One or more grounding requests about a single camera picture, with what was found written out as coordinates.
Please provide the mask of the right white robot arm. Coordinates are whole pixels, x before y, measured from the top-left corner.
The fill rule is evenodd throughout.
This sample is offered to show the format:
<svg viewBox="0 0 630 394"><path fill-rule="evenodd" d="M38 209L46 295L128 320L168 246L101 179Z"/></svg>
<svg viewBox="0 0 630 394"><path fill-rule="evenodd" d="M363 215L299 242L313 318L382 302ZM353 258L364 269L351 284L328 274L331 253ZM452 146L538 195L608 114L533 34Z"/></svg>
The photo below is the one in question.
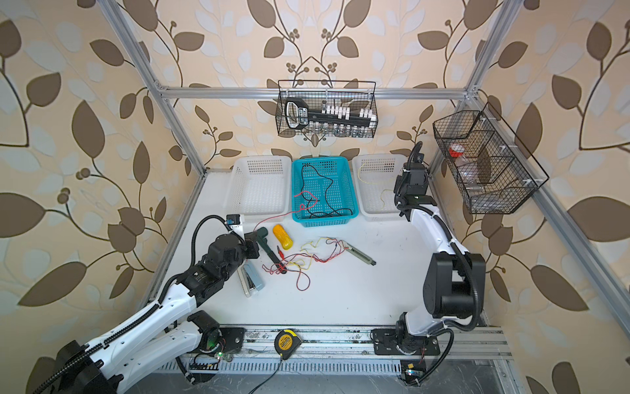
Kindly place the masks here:
<svg viewBox="0 0 630 394"><path fill-rule="evenodd" d="M448 334L453 339L455 329L469 332L481 319L486 261L457 240L436 200L428 195L429 170L422 147L421 142L415 144L403 165L395 181L394 203L399 215L433 248L423 282L423 303L401 314L393 329L372 330L378 356L416 356L436 347L439 336Z"/></svg>

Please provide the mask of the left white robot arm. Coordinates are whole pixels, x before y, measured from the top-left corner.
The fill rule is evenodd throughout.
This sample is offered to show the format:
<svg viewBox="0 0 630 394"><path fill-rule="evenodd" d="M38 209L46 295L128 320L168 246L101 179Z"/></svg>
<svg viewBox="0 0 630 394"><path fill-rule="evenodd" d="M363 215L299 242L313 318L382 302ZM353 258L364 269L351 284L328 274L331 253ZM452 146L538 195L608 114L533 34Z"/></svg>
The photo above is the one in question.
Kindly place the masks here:
<svg viewBox="0 0 630 394"><path fill-rule="evenodd" d="M171 277L156 300L84 345L60 349L37 393L123 393L168 361L194 350L222 349L218 321L200 309L247 259L259 257L257 234L218 236L200 261Z"/></svg>

